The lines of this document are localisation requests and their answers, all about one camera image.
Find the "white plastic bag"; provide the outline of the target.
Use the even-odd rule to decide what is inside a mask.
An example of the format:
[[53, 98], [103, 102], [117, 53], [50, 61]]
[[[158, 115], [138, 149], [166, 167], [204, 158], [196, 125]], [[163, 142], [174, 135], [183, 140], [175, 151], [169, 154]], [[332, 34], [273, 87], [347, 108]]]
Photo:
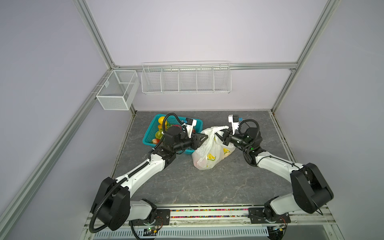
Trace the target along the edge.
[[229, 143], [228, 146], [223, 144], [216, 134], [223, 136], [223, 130], [228, 130], [228, 126], [211, 127], [204, 129], [201, 134], [207, 135], [208, 138], [204, 143], [192, 153], [194, 166], [199, 170], [209, 170], [217, 165], [221, 160], [231, 155], [236, 147]]

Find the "teal plastic basket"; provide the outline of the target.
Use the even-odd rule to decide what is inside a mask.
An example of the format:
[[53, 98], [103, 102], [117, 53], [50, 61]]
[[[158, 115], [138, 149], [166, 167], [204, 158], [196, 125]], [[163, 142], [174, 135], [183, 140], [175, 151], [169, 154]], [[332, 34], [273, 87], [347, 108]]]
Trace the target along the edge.
[[[166, 116], [164, 114], [157, 114], [155, 115], [155, 117], [152, 119], [145, 135], [144, 135], [144, 138], [143, 138], [143, 144], [147, 145], [147, 146], [151, 146], [151, 147], [155, 147], [156, 145], [155, 144], [152, 144], [152, 139], [155, 139], [155, 133], [159, 130], [162, 130], [162, 125], [159, 125], [158, 123], [158, 118], [161, 117], [161, 116]], [[179, 117], [179, 119], [184, 122], [186, 117]], [[200, 133], [202, 130], [203, 130], [203, 121], [200, 120], [200, 119], [195, 119], [197, 120], [197, 124], [196, 126], [194, 127], [194, 131], [196, 133]], [[174, 117], [174, 116], [170, 116], [168, 119], [167, 119], [167, 125], [166, 127], [168, 128], [169, 126], [173, 126], [173, 125], [179, 125], [181, 126], [181, 124], [177, 121], [177, 119]], [[186, 155], [191, 155], [195, 150], [193, 149], [188, 149], [188, 150], [185, 150], [184, 154]]]

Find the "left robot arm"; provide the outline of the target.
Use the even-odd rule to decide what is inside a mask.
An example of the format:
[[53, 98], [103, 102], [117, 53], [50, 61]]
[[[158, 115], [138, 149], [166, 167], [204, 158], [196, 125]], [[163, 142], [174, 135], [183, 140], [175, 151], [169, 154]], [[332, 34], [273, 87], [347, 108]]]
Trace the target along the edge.
[[143, 163], [116, 179], [107, 177], [102, 181], [90, 210], [90, 233], [105, 228], [115, 231], [126, 221], [141, 220], [146, 224], [156, 221], [155, 204], [145, 199], [132, 201], [131, 197], [151, 177], [168, 167], [177, 154], [187, 149], [197, 150], [208, 139], [207, 135], [194, 132], [197, 120], [187, 118], [179, 123], [179, 127], [163, 127], [162, 139]]

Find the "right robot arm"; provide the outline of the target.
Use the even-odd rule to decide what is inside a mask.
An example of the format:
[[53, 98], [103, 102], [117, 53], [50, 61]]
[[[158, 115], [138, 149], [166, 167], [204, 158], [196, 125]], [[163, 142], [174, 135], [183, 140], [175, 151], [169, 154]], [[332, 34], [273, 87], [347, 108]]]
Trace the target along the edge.
[[250, 166], [268, 170], [292, 185], [291, 194], [267, 201], [263, 211], [257, 215], [259, 218], [274, 223], [290, 212], [320, 213], [321, 207], [334, 198], [333, 191], [315, 164], [303, 165], [272, 155], [261, 147], [263, 138], [257, 121], [243, 120], [237, 115], [230, 115], [228, 119], [231, 126], [217, 134], [223, 144], [233, 144], [241, 150]]

